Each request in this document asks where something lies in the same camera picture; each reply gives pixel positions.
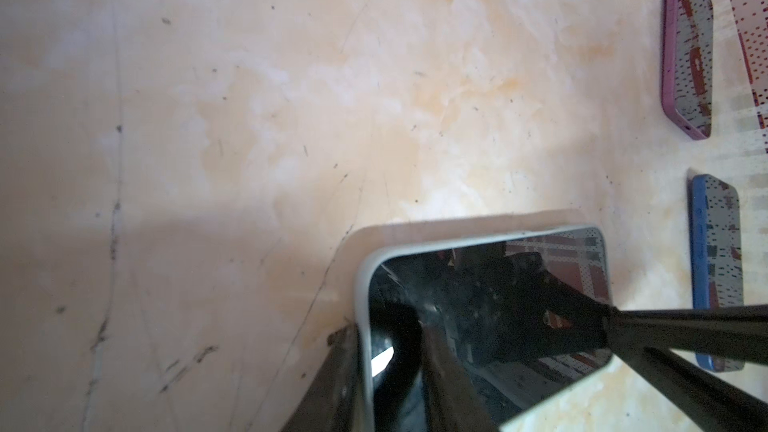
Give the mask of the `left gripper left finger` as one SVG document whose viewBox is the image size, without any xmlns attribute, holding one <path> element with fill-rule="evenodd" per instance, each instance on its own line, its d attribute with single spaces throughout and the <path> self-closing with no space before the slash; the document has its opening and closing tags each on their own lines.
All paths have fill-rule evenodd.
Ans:
<svg viewBox="0 0 768 432">
<path fill-rule="evenodd" d="M 364 431 L 359 331 L 332 333 L 328 354 L 282 431 Z"/>
</svg>

